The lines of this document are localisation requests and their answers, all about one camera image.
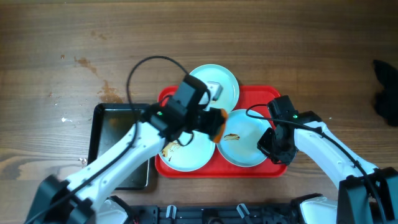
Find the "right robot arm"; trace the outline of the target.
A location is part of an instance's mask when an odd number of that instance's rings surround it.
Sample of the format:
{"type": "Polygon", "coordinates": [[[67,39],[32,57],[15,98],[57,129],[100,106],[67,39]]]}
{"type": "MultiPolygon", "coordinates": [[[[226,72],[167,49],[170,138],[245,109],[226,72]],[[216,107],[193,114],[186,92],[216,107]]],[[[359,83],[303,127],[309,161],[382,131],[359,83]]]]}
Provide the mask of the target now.
{"type": "Polygon", "coordinates": [[[344,145],[312,111],[299,113],[288,96],[266,104],[273,127],[257,148],[273,164],[289,165],[301,151],[338,189],[338,199],[312,194],[293,201],[297,223],[397,223],[397,171],[380,169],[344,145]]]}

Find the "green orange sponge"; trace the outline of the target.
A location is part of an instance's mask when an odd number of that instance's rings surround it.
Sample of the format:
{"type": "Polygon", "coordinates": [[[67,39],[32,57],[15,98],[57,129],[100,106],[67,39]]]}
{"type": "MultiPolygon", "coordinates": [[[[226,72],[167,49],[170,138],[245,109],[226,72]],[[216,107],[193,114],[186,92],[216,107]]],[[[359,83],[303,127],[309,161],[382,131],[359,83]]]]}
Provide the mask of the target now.
{"type": "Polygon", "coordinates": [[[213,138],[214,143],[219,143],[221,141],[221,138],[223,136],[225,127],[226,127],[226,122],[228,120],[228,113],[224,109],[220,109],[220,125],[218,126],[218,129],[216,131],[216,134],[213,138]]]}

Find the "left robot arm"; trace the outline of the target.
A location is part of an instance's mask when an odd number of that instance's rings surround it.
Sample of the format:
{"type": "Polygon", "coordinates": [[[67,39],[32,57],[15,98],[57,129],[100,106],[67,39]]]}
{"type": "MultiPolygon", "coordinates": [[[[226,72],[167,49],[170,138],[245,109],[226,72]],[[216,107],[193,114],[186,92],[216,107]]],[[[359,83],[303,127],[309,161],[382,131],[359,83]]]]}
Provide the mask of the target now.
{"type": "Polygon", "coordinates": [[[228,114],[210,106],[220,83],[186,75],[173,95],[133,112],[136,122],[114,146],[84,169],[37,189],[26,223],[129,223],[134,216],[111,193],[141,164],[183,132],[199,131],[219,142],[228,114]]]}

